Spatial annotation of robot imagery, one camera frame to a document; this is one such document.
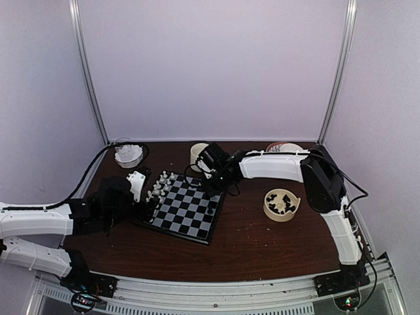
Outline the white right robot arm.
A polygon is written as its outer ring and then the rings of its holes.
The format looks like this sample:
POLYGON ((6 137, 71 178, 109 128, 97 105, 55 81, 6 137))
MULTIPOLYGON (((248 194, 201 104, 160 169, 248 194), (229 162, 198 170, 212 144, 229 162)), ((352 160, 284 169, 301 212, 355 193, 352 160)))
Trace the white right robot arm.
POLYGON ((201 185, 208 196, 243 179, 281 179, 303 184, 308 205, 325 220, 337 247, 344 269, 337 274, 337 285, 348 290, 361 280, 362 242, 356 238, 348 215, 352 202, 347 198, 346 177, 324 146, 317 144, 310 150, 293 152, 239 150, 229 154, 212 142, 199 153, 196 165, 205 174, 201 185))

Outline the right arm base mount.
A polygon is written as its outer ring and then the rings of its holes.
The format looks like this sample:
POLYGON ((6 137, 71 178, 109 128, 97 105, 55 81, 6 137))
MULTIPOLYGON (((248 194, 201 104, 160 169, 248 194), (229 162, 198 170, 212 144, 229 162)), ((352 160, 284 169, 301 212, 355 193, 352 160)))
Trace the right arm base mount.
POLYGON ((316 276, 314 285, 319 297, 332 296, 335 306, 343 312, 356 311, 362 304, 360 288, 370 284, 367 275, 355 276, 338 271, 316 276))

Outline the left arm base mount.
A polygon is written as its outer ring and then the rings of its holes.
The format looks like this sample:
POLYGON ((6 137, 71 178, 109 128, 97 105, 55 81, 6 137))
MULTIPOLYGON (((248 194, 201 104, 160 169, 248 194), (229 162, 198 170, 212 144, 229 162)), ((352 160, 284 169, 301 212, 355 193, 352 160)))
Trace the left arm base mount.
POLYGON ((74 311, 85 314, 104 303, 103 297, 112 298, 117 288, 117 278, 89 273, 78 278, 75 274, 57 277, 61 286, 68 289, 72 296, 70 306, 74 311))

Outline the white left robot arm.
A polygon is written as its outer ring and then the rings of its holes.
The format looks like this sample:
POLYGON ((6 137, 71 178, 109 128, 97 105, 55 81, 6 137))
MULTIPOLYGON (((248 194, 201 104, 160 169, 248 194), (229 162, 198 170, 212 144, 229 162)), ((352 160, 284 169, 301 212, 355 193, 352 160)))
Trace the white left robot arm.
POLYGON ((144 175, 133 173, 102 180, 85 199, 70 198, 55 205, 2 203, 1 262, 54 274, 80 291, 90 290, 94 276, 80 252, 45 247, 23 236, 107 234, 127 218, 149 222, 159 199, 153 195, 141 199, 145 182, 144 175))

